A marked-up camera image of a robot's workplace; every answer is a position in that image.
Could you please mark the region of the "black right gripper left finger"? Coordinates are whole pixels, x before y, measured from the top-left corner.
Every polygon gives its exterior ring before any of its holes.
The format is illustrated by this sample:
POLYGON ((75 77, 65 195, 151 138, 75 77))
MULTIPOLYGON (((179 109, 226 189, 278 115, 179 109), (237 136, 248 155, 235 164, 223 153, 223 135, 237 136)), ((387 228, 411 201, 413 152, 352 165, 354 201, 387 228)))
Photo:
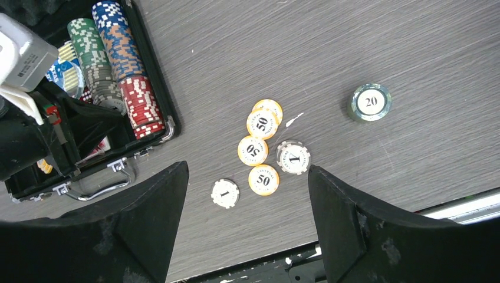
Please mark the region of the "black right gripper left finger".
POLYGON ((165 282, 188 181, 176 162, 59 218, 1 222, 1 281, 165 282))

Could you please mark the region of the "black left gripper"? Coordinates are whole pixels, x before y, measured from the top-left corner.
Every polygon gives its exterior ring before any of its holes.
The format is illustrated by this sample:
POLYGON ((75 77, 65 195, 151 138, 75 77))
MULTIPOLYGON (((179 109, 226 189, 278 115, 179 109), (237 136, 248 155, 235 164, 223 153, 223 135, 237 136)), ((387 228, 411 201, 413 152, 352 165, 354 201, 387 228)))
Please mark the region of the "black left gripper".
POLYGON ((61 176, 79 174, 79 162, 122 122, 117 110, 64 93, 31 93, 42 124, 17 107, 1 118, 1 180, 46 159, 61 176))

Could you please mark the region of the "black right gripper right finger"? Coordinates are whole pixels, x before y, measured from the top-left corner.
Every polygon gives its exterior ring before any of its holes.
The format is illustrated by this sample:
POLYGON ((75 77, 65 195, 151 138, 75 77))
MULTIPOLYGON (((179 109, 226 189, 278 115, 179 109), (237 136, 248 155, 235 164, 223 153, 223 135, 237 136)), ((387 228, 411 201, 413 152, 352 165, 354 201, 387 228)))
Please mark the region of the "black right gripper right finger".
POLYGON ((328 282, 499 281, 499 219, 428 218, 316 165, 308 190, 328 282))

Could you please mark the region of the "white 1 chips pair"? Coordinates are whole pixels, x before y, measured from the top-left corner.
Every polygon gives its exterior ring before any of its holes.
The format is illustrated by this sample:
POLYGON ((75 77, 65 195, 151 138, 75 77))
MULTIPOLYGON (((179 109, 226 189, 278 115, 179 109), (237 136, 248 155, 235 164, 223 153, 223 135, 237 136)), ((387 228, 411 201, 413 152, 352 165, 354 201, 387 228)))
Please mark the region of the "white 1 chips pair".
POLYGON ((286 140, 278 145, 276 159, 283 172, 301 175, 310 167, 311 153, 300 141, 286 140))

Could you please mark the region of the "clear acrylic dealer disc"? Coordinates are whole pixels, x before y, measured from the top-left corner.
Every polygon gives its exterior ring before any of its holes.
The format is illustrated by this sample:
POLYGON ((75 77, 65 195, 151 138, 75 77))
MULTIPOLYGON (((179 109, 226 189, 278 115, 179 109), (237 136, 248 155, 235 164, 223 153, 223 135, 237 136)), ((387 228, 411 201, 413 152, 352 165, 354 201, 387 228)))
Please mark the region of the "clear acrylic dealer disc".
POLYGON ((53 82, 70 97, 79 99, 84 92, 84 76, 79 65, 72 61, 58 60, 54 64, 53 82))

